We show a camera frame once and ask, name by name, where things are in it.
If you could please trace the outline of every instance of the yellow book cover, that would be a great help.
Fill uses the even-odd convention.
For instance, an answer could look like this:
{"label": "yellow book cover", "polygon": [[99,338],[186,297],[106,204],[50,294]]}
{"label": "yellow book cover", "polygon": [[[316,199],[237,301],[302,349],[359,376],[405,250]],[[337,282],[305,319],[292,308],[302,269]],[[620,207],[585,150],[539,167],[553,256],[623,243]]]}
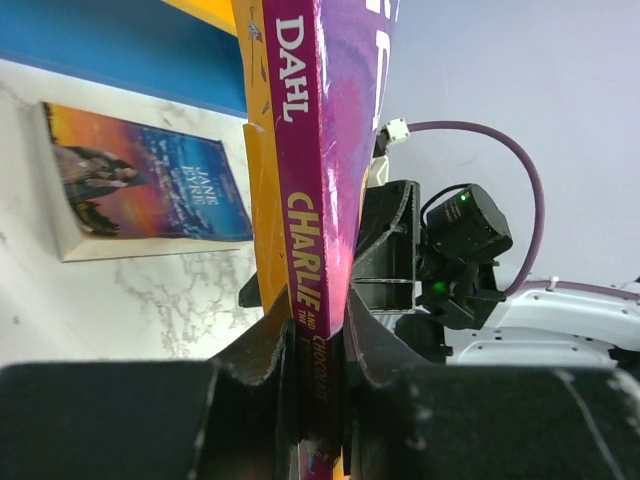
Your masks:
{"label": "yellow book cover", "polygon": [[231,0],[164,0],[214,27],[237,36]]}
{"label": "yellow book cover", "polygon": [[258,284],[265,311],[287,284],[280,179],[261,0],[233,0],[249,123],[244,126]]}

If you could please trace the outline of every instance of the blue shelf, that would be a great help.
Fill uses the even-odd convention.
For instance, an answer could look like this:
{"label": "blue shelf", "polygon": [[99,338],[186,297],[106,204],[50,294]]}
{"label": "blue shelf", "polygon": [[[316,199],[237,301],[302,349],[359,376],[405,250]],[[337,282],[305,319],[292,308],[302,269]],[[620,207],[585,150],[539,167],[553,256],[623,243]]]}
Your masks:
{"label": "blue shelf", "polygon": [[161,0],[0,0],[0,58],[246,116],[237,39]]}

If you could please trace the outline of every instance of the white marble surface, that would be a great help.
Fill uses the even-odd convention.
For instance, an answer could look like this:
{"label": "white marble surface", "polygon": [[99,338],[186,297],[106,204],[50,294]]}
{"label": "white marble surface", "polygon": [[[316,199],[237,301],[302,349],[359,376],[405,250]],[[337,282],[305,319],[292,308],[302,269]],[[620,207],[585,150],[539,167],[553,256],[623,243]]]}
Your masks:
{"label": "white marble surface", "polygon": [[248,202],[242,120],[0,61],[0,365],[207,358],[261,315],[236,306],[252,248],[62,264],[24,117],[47,100],[225,142]]}

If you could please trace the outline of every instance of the gray wall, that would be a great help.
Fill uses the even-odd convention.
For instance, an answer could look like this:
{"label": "gray wall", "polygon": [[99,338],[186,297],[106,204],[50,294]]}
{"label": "gray wall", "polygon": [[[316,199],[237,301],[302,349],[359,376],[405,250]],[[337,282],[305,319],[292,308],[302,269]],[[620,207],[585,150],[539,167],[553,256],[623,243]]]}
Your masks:
{"label": "gray wall", "polygon": [[[383,121],[468,120],[519,141],[545,186],[534,271],[608,284],[640,275],[640,2],[404,0]],[[520,266],[533,220],[519,162],[471,133],[415,134],[391,176],[426,199],[483,185],[507,215]]]}

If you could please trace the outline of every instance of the green light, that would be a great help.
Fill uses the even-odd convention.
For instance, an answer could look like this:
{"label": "green light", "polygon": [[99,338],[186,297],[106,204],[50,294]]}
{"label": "green light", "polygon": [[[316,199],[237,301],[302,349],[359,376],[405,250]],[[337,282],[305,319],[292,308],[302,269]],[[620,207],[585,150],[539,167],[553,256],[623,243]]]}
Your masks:
{"label": "green light", "polygon": [[437,293],[448,293],[449,285],[446,282],[436,282],[433,284],[433,291]]}

